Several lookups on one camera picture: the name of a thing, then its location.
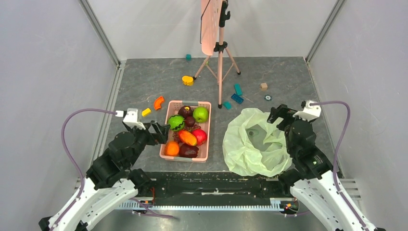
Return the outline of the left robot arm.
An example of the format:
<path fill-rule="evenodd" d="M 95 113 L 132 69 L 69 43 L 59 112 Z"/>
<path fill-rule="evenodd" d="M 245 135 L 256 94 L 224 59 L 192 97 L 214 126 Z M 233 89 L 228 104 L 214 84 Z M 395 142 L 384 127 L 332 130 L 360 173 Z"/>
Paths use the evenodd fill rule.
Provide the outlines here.
<path fill-rule="evenodd" d="M 152 181 L 142 169 L 132 169 L 147 145 L 165 144 L 170 126 L 156 121 L 143 128 L 125 126 L 87 170 L 66 205 L 54 216 L 39 221 L 43 231 L 90 231 L 125 201 L 146 196 Z"/>

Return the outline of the orange fake orange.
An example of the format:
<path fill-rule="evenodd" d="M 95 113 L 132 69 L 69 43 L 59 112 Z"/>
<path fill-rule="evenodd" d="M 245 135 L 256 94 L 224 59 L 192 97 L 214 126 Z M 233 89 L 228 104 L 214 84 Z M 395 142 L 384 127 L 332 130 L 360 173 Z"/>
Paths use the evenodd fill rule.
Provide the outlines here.
<path fill-rule="evenodd" d="M 180 146 L 176 141 L 169 141 L 165 146 L 166 156 L 178 156 L 180 151 Z"/>

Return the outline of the light green plastic bag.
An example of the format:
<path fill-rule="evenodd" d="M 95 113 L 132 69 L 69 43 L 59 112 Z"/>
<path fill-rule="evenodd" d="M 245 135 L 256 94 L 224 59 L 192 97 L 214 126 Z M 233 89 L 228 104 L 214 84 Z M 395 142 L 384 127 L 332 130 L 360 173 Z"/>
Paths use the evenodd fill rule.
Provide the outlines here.
<path fill-rule="evenodd" d="M 229 122 L 222 149 L 230 172 L 274 177 L 292 165 L 285 135 L 277 128 L 283 119 L 271 124 L 267 122 L 268 117 L 269 113 L 257 108 L 244 108 Z"/>

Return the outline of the green black toy watermelon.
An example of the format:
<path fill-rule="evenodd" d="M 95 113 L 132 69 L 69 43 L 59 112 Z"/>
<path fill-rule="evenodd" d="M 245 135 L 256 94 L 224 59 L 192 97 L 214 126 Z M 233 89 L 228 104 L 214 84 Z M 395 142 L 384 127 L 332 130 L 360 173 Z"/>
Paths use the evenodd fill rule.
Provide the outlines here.
<path fill-rule="evenodd" d="M 180 131 L 185 127 L 185 118 L 181 115 L 172 115 L 167 123 L 170 125 L 170 129 L 174 132 Z"/>

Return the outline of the orange red fake mango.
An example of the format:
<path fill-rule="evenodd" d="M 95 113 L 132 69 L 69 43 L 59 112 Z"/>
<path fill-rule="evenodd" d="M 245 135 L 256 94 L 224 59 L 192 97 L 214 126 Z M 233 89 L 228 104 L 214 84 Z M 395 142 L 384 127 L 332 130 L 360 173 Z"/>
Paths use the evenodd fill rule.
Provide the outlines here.
<path fill-rule="evenodd" d="M 181 139 L 182 143 L 185 143 L 190 146 L 196 146 L 197 144 L 197 139 L 192 133 L 186 131 L 186 130 L 180 130 L 178 132 L 178 136 Z"/>

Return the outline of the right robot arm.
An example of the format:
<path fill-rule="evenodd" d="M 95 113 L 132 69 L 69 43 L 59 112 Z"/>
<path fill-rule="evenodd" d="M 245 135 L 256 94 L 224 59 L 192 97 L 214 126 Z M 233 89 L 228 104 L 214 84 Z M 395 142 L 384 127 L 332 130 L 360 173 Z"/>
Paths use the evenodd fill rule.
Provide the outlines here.
<path fill-rule="evenodd" d="M 278 191 L 293 196 L 329 231 L 379 231 L 358 208 L 340 179 L 337 168 L 316 146 L 312 123 L 321 115 L 322 105 L 303 101 L 301 110 L 281 104 L 272 107 L 267 122 L 275 123 L 285 136 L 286 150 L 294 164 L 278 177 Z"/>

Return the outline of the small dark red plum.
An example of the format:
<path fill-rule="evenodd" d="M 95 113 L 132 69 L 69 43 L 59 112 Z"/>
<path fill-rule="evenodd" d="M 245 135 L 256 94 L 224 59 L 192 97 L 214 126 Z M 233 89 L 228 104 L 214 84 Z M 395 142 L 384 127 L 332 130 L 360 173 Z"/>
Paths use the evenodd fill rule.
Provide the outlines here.
<path fill-rule="evenodd" d="M 189 116 L 184 120 L 185 126 L 188 128 L 192 128 L 195 125 L 195 122 L 196 120 L 193 116 Z"/>

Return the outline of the green fake apple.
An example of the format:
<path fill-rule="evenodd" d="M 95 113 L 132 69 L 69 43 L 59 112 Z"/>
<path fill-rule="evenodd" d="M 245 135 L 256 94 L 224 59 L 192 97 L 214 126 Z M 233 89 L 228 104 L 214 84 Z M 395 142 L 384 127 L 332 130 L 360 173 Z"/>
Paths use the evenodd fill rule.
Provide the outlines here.
<path fill-rule="evenodd" d="M 207 108 L 199 106 L 194 109 L 192 116 L 197 123 L 205 123 L 209 118 L 209 111 Z"/>

